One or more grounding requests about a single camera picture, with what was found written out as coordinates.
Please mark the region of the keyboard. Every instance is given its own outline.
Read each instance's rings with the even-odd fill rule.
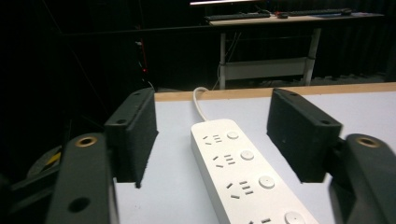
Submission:
[[[240,13],[231,15],[213,15],[205,16],[207,21],[233,21],[233,20],[246,20],[258,18],[270,18],[271,15],[267,13]]]
[[[313,15],[329,15],[341,14],[343,16],[350,15],[352,10],[350,8],[333,8],[333,9],[316,9],[316,10],[303,10],[303,11],[290,11],[289,16],[313,16]]]

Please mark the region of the white table surface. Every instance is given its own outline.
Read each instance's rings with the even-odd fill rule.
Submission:
[[[364,133],[379,138],[395,151],[396,92],[317,94],[305,96],[343,124],[340,137]],[[319,223],[333,224],[328,186],[301,184],[266,135],[269,97],[204,100],[208,119],[233,119],[272,164]],[[157,102],[160,132],[152,149],[142,188],[116,184],[120,223],[217,224],[205,184],[191,151],[191,125],[202,122],[192,101]]]

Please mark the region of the power outlet socket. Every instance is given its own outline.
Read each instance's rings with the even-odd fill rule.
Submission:
[[[318,223],[233,120],[194,124],[191,148],[220,224]]]

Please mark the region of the wooden table edge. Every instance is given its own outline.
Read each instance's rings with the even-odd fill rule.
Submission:
[[[301,86],[301,87],[285,87],[280,89],[294,91],[301,95],[381,92],[381,91],[396,91],[396,82],[329,85],[329,86]],[[272,90],[273,88],[205,91],[199,93],[199,99],[221,100],[221,99],[270,97],[272,94]],[[192,100],[192,91],[174,91],[174,92],[155,93],[156,102],[190,101],[190,100]]]

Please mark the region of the computer monitor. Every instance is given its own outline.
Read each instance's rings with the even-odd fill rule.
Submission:
[[[190,0],[190,7],[212,7],[220,5],[236,5],[244,3],[265,2],[264,0]]]

